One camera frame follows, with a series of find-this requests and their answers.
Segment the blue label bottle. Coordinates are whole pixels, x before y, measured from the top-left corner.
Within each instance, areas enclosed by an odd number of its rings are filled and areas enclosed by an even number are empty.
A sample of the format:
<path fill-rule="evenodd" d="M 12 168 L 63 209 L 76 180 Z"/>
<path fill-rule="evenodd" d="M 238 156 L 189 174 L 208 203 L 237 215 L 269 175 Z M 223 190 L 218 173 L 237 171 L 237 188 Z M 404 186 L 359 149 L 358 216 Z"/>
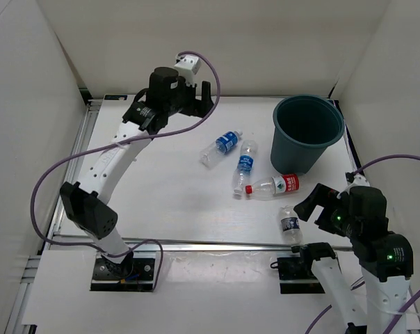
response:
<path fill-rule="evenodd" d="M 243 142 L 240 157 L 234 171 L 232 188 L 236 197 L 241 197 L 245 187 L 250 184 L 250 178 L 255 157 L 258 151 L 258 144 L 254 140 Z"/>
<path fill-rule="evenodd" d="M 226 132 L 200 152 L 199 162 L 211 169 L 219 164 L 239 143 L 241 130 Z"/>

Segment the red cap red label bottle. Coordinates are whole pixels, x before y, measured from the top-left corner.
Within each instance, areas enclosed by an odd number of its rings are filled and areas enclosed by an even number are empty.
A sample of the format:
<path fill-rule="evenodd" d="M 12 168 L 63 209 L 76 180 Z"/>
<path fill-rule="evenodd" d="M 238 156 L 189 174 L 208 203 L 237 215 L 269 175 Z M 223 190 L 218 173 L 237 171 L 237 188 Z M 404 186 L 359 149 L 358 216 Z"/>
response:
<path fill-rule="evenodd" d="M 299 191 L 303 176 L 295 173 L 277 175 L 259 180 L 244 187 L 248 198 L 255 200 L 272 200 L 278 196 Z"/>

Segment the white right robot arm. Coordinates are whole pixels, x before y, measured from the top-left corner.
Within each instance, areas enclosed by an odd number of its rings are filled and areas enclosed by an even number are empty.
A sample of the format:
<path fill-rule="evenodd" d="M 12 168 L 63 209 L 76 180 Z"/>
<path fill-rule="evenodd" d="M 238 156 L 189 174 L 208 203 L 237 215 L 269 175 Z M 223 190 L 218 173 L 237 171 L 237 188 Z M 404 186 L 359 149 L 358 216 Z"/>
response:
<path fill-rule="evenodd" d="M 306 221 L 316 206 L 323 209 L 317 226 L 347 237 L 353 247 L 366 287 L 366 310 L 357 303 L 328 243 L 301 246 L 300 271 L 320 282 L 333 310 L 341 315 L 346 333 L 388 332 L 390 317 L 401 314 L 414 264 L 409 241 L 388 228 L 387 199 L 381 190 L 371 186 L 353 186 L 340 193 L 317 184 L 296 205 L 298 218 Z"/>

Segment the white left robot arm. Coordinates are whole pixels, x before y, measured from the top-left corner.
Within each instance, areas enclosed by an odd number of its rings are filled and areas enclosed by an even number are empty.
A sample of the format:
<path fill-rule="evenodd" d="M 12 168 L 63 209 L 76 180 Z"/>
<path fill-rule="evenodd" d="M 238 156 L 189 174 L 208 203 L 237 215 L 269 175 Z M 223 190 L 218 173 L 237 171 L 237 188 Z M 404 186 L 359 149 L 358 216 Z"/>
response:
<path fill-rule="evenodd" d="M 113 148 L 104 150 L 79 180 L 65 182 L 60 188 L 68 219 L 101 249 L 106 268 L 118 279 L 132 274 L 133 253 L 117 231 L 118 215 L 108 202 L 120 178 L 170 116 L 183 113 L 203 118 L 210 111 L 213 102 L 208 81 L 202 82 L 201 99 L 195 97 L 197 72 L 198 66 L 189 63 L 156 68 L 149 86 L 134 97 L 124 113 Z"/>

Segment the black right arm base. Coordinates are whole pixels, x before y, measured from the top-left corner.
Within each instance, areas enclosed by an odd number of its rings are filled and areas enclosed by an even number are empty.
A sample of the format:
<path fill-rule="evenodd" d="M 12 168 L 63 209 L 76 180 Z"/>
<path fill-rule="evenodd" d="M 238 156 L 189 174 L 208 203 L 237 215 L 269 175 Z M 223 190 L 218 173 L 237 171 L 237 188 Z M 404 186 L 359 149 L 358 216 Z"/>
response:
<path fill-rule="evenodd" d="M 270 268 L 278 271 L 280 294 L 324 294 L 322 285 L 312 273 L 312 263 L 324 257 L 337 258 L 331 245 L 321 242 L 292 246 L 290 254 L 272 262 Z"/>

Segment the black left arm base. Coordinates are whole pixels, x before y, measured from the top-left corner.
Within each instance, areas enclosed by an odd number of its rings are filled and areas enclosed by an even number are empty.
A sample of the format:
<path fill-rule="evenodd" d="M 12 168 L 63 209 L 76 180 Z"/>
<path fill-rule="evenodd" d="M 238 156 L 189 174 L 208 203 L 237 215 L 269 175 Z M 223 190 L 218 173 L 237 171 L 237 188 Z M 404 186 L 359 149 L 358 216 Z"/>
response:
<path fill-rule="evenodd" d="M 91 274 L 92 292 L 154 292 L 161 267 L 163 251 L 133 252 L 116 264 L 104 256 L 95 258 Z"/>

